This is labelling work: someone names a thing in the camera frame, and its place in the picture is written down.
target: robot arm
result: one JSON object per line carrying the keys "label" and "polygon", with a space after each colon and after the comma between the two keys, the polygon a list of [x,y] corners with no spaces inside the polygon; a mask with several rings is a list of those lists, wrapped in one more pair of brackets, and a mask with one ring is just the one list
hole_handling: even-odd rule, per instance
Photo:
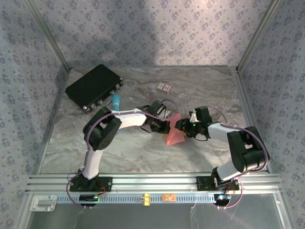
{"label": "robot arm", "polygon": [[195,108],[193,112],[190,112],[190,116],[191,118],[179,120],[175,128],[184,131],[187,137],[195,138],[201,134],[207,139],[218,139],[229,144],[231,160],[212,171],[215,186],[227,184],[234,177],[263,166],[265,154],[262,146],[247,132],[247,130],[250,131],[262,142],[254,126],[237,130],[219,122],[212,122],[206,106]]}
{"label": "robot arm", "polygon": [[[90,180],[96,177],[99,173],[99,163],[102,157],[103,150],[112,142],[117,131],[122,128],[130,126],[149,125],[153,132],[168,134],[170,131],[169,122],[155,119],[144,114],[137,114],[136,112],[146,112],[148,114],[158,116],[165,109],[160,101],[156,100],[151,106],[136,108],[130,111],[123,111],[128,113],[126,115],[111,115],[104,119],[100,125],[97,125],[89,137],[90,151],[86,158],[86,165],[82,175]],[[87,135],[94,123],[101,117],[111,113],[107,107],[101,108],[96,115],[87,123],[83,132],[86,140]]]}

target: black case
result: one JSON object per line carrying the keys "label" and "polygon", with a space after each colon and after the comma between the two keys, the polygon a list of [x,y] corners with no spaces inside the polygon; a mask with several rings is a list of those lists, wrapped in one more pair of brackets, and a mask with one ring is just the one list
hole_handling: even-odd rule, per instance
{"label": "black case", "polygon": [[81,109],[91,111],[123,85],[122,78],[100,64],[66,88],[66,93]]}

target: mounting plate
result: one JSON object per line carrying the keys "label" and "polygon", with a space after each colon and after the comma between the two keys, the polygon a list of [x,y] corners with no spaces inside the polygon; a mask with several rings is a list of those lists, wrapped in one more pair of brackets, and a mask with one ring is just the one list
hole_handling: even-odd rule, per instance
{"label": "mounting plate", "polygon": [[78,176],[72,181],[70,192],[103,192],[105,187],[106,192],[110,192],[112,188],[112,177],[98,177],[88,180],[82,176]]}
{"label": "mounting plate", "polygon": [[[196,177],[196,185],[198,191],[220,191],[224,189],[224,186],[216,187],[211,176]],[[228,186],[228,191],[239,190],[237,180],[227,183],[226,186]]]}

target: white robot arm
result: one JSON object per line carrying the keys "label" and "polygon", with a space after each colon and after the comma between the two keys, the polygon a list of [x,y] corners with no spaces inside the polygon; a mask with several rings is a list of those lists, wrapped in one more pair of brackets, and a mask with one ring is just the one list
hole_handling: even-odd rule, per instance
{"label": "white robot arm", "polygon": [[[140,112],[140,109],[133,109],[125,112],[134,112],[133,114],[127,115],[114,115],[115,118],[118,118],[121,121],[121,125],[119,129],[130,127],[130,126],[142,126],[146,121],[146,116],[144,114],[136,114],[136,112]],[[92,179],[99,174],[99,164],[101,161],[101,157],[103,154],[103,149],[90,148],[90,151],[87,156],[87,162],[83,171],[83,175],[87,179]]]}
{"label": "white robot arm", "polygon": [[207,139],[218,139],[229,144],[231,160],[212,171],[216,186],[224,185],[246,172],[260,171],[269,163],[269,154],[254,126],[233,128],[213,122],[206,106],[195,108],[190,116],[179,120],[175,128],[184,131],[188,137],[195,138],[201,134]]}

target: wall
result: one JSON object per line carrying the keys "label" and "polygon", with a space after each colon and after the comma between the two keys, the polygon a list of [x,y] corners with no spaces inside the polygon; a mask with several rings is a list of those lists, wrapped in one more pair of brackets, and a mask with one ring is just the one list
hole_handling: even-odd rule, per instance
{"label": "wall", "polygon": [[242,73],[254,114],[305,228],[305,1],[287,0]]}
{"label": "wall", "polygon": [[236,66],[270,0],[38,0],[71,68]]}
{"label": "wall", "polygon": [[0,228],[12,228],[37,171],[65,73],[23,1],[0,4]]}

